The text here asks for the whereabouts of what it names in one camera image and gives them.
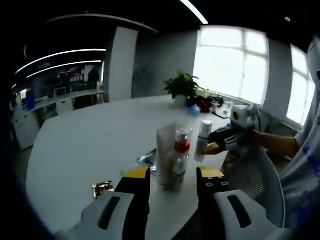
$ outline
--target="black ceiling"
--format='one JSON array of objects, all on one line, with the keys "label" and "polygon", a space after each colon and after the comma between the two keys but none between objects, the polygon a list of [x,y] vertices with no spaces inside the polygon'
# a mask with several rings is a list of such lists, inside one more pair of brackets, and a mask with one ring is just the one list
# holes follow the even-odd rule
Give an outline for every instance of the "black ceiling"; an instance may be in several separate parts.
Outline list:
[{"label": "black ceiling", "polygon": [[[237,26],[266,32],[269,37],[294,44],[303,51],[307,51],[312,33],[319,31],[317,1],[190,2],[207,19],[209,25]],[[159,34],[197,29],[202,25],[179,0],[51,0],[41,4],[23,4],[7,19],[11,28],[12,41],[9,44],[13,49],[11,57],[14,60],[14,73],[23,65],[49,54],[104,48],[115,26],[153,33],[145,28],[101,17],[74,17],[46,23],[56,17],[73,14],[110,15],[144,24],[159,31]],[[286,21],[285,17],[289,17],[291,22]]]}]

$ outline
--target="green plant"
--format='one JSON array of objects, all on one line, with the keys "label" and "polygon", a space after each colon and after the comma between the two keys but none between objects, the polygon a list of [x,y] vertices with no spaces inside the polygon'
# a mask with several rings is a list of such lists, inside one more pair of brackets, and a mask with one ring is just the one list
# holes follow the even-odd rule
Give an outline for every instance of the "green plant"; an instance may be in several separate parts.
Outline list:
[{"label": "green plant", "polygon": [[175,99],[178,95],[194,99],[197,96],[197,88],[199,87],[194,79],[199,78],[179,70],[178,77],[165,81],[166,88],[164,90],[167,90],[172,95],[172,99]]}]

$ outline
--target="gold wrapper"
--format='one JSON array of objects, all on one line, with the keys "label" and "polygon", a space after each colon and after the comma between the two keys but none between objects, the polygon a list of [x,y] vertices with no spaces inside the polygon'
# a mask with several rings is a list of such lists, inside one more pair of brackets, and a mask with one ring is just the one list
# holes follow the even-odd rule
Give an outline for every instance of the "gold wrapper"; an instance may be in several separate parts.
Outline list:
[{"label": "gold wrapper", "polygon": [[114,191],[114,186],[111,181],[104,181],[101,183],[93,184],[93,196],[98,199],[105,191]]}]

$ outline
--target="plastic bottle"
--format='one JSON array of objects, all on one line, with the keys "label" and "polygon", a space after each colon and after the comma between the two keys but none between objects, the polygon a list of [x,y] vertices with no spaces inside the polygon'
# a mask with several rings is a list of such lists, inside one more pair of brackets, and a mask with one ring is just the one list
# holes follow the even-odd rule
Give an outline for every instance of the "plastic bottle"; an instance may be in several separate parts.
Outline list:
[{"label": "plastic bottle", "polygon": [[212,129],[212,121],[202,120],[200,126],[200,132],[198,136],[198,141],[196,143],[196,150],[194,155],[194,160],[202,163],[205,159],[203,150],[208,146],[209,136]]}]

